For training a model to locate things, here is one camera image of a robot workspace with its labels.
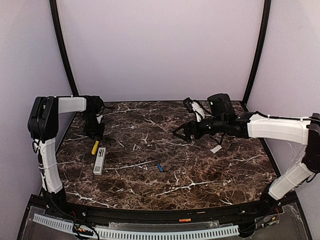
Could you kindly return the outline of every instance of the black pole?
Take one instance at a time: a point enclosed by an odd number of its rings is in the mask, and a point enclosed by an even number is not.
[[[263,14],[262,14],[258,43],[257,43],[256,49],[255,49],[255,54],[254,54],[254,59],[253,59],[253,63],[252,63],[252,68],[251,68],[249,80],[246,85],[244,96],[242,99],[242,102],[245,105],[247,105],[247,103],[248,103],[248,100],[249,100],[249,97],[250,97],[250,94],[252,91],[252,87],[254,86],[262,49],[264,47],[267,26],[268,26],[269,13],[270,13],[270,7],[271,7],[271,0],[264,0],[264,7],[263,7]]]
[[[61,30],[61,25],[60,25],[60,20],[59,20],[59,13],[58,13],[58,7],[57,7],[57,0],[49,0],[50,1],[50,7],[51,7],[51,15],[52,15],[52,21],[54,25],[54,31],[56,35],[56,40],[59,45],[60,49],[60,54],[64,66],[64,70],[66,73],[66,76],[68,78],[68,82],[72,91],[72,94],[74,96],[79,96],[79,92],[76,86],[76,82],[74,79],[74,76],[72,74],[72,70],[70,67],[69,59],[68,59],[68,54],[66,50],[66,45],[64,41],[64,37],[62,35],[62,30]]]

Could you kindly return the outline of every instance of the orange object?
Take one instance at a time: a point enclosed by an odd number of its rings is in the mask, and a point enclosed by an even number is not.
[[[191,218],[179,219],[179,223],[187,223],[187,222],[191,222]]]

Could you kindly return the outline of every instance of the robotic arm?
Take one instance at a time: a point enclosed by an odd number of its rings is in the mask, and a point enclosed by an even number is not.
[[[300,118],[270,116],[260,112],[236,115],[227,94],[210,96],[208,101],[210,117],[184,123],[173,131],[173,135],[190,142],[192,138],[198,140],[206,134],[224,133],[238,138],[278,139],[307,146],[304,157],[266,187],[260,197],[261,214],[267,214],[289,191],[310,176],[320,173],[320,114]],[[191,112],[193,101],[187,98],[183,103]]]
[[[85,120],[83,131],[92,139],[103,138],[105,124],[102,123],[104,102],[99,96],[37,97],[28,120],[28,130],[33,139],[33,150],[37,153],[38,168],[42,177],[42,189],[61,208],[66,205],[66,193],[59,177],[56,160],[56,136],[60,114],[82,112]]]

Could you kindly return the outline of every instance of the marble tabletop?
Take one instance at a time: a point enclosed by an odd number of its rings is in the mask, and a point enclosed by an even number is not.
[[[276,178],[259,139],[225,136],[222,149],[213,154],[217,143],[208,136],[191,143],[174,137],[172,130],[195,118],[181,101],[105,105],[115,109],[103,113],[102,175],[93,174],[94,141],[84,136],[80,113],[57,153],[70,203],[131,210],[219,207],[258,200]],[[233,105],[243,111],[239,102]]]

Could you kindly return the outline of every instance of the yellow object on rail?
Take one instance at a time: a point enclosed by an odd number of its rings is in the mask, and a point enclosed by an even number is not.
[[[92,148],[92,152],[91,152],[92,155],[96,154],[97,149],[98,149],[98,145],[99,145],[99,141],[95,141],[95,144],[94,144],[94,146]]]

